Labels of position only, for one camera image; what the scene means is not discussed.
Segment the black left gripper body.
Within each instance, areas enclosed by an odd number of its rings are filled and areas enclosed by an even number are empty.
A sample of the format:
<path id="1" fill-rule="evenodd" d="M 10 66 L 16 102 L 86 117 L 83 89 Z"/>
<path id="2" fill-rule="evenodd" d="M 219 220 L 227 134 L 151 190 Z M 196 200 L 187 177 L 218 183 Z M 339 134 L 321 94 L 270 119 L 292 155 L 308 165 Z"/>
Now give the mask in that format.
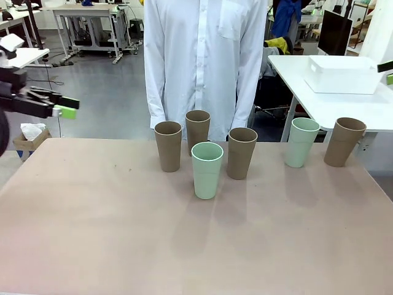
<path id="1" fill-rule="evenodd" d="M 1 69 L 1 108 L 27 111 L 27 72 L 24 69 Z"/>

